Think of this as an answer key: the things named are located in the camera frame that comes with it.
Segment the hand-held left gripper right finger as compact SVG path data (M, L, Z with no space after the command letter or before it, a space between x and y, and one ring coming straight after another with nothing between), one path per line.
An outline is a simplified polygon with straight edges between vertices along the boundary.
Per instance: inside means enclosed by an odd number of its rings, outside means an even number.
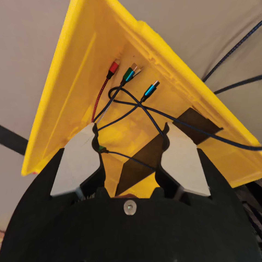
M196 144L172 122L165 123L155 179L166 198L184 193L211 196Z

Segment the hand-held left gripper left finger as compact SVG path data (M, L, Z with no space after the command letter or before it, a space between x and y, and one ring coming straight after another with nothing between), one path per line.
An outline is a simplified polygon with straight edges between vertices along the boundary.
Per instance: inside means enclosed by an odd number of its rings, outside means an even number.
M97 125L90 123L64 147L50 195L92 198L104 188L106 172L99 148Z

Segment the yellow plastic bin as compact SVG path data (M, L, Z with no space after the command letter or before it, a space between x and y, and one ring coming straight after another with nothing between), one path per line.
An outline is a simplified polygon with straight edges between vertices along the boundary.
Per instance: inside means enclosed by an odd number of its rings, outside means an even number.
M116 59L120 67L107 92L133 64L142 73L126 84L137 98L153 81L160 86L145 104L174 117L194 109L222 130L223 138L248 146L258 140L145 22L118 1L71 1L32 126L23 176L40 173L57 151L91 122L95 100ZM142 109L99 132L108 149L134 156L158 131ZM261 151L238 149L208 138L199 145L234 188L261 178Z

